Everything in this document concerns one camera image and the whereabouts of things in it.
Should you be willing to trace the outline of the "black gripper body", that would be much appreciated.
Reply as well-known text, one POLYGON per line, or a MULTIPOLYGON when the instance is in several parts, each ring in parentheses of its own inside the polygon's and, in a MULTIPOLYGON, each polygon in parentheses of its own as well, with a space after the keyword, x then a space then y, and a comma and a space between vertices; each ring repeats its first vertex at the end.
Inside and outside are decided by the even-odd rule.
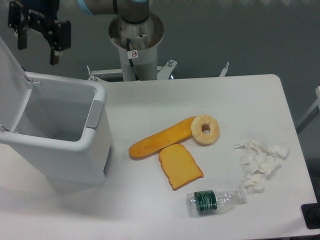
POLYGON ((25 33, 28 29, 40 33, 57 32, 59 0, 22 0, 21 4, 24 17, 21 22, 21 33, 25 33))

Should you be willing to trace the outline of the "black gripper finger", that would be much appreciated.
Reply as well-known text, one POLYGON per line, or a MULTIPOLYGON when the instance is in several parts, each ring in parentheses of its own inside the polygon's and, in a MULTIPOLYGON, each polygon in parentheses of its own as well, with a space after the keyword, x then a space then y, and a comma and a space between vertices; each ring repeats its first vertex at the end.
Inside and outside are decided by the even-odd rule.
POLYGON ((46 34, 50 45, 50 64, 56 65, 59 63, 60 53, 71 47, 71 22, 53 19, 47 26, 46 34))
POLYGON ((30 22, 29 9, 23 0, 11 0, 8 8, 7 25, 14 30, 17 36, 17 48, 27 48, 27 30, 30 22))

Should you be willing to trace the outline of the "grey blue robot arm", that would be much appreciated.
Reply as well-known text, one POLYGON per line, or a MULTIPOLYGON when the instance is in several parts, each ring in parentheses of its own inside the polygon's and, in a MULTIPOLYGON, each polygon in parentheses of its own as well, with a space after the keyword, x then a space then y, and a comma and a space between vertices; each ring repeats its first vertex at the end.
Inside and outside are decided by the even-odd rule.
MULTIPOLYGON (((118 14, 129 24, 145 22, 150 15, 148 0, 79 0, 83 12, 91 15, 118 14)), ((27 48, 27 31, 32 29, 50 46, 50 64, 59 63, 59 53, 71 47, 71 22, 59 21, 59 0, 11 0, 7 25, 17 35, 17 48, 27 48)))

